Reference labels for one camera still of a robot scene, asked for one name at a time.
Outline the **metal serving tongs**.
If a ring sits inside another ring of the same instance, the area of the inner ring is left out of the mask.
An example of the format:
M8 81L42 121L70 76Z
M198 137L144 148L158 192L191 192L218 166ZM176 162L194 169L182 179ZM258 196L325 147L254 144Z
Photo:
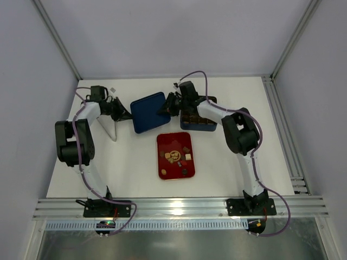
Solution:
M113 142L117 141L117 129L116 129L116 122L109 116L109 115L101 115L97 118L97 121L105 132L108 134L110 139Z

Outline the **blue chocolate tin box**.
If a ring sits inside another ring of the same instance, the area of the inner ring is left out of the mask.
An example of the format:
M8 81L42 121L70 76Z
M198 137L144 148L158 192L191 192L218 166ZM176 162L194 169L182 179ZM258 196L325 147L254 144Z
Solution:
M187 131L213 132L217 123L207 118L202 118L199 114L189 114L180 111L180 127Z

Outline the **blue tin lid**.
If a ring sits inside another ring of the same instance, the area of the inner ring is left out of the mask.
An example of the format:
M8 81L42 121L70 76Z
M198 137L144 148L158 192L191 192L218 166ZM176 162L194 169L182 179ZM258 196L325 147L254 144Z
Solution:
M163 92L151 94L130 104L133 127L137 134L141 134L168 124L171 117L167 114L157 114L165 103Z

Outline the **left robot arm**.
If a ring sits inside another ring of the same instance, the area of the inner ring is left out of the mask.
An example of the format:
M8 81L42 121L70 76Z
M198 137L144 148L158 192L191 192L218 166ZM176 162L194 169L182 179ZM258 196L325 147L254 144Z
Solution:
M101 116L119 122L132 119L132 115L106 87L91 86L88 90L90 93L81 99L76 114L55 123L57 157L76 171L87 189L87 198L76 200L83 206L85 218L129 218L132 202L113 199L93 162L95 146L90 127Z

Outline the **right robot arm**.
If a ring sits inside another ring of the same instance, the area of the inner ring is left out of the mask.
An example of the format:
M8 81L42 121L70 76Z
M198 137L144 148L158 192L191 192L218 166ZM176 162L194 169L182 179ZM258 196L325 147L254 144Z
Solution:
M266 212L268 191L256 171L256 152L262 143L262 131L248 109L232 110L212 101L208 94L199 95L191 81L175 84L157 114L178 116L180 112L196 113L223 128L228 148L237 155L243 178L243 206L252 215Z

